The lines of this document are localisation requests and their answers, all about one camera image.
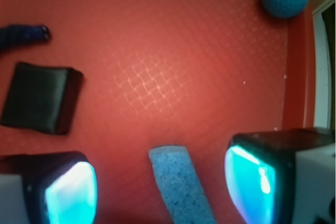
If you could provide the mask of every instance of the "floor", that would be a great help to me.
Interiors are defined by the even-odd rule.
[[[185,145],[218,223],[243,223],[223,160],[238,132],[281,128],[287,22],[260,0],[0,0],[0,26],[46,24],[52,41],[0,55],[85,75],[72,130],[0,127],[0,155],[79,150],[96,168],[96,223],[171,223],[148,150]]]

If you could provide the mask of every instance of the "black leather wallet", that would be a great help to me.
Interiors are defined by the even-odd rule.
[[[16,65],[0,124],[67,134],[83,74],[73,68]]]

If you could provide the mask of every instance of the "blue sponge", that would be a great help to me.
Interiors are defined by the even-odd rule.
[[[175,224],[217,223],[185,147],[157,147],[149,151],[149,158]]]

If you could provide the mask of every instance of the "glowing blue light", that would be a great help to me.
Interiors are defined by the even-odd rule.
[[[78,162],[45,192],[50,224],[93,223],[97,208],[97,178],[87,162]]]
[[[246,223],[272,223],[275,169],[235,145],[225,155],[225,177],[231,199]]]

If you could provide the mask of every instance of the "red textured mat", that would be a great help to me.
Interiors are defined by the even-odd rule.
[[[219,223],[242,223],[224,180],[237,132],[281,127],[287,22],[259,0],[0,0],[0,26],[49,26],[47,45],[0,55],[0,106],[17,61],[85,75],[71,133],[0,127],[0,155],[84,152],[97,223],[169,223],[148,150],[185,145]]]

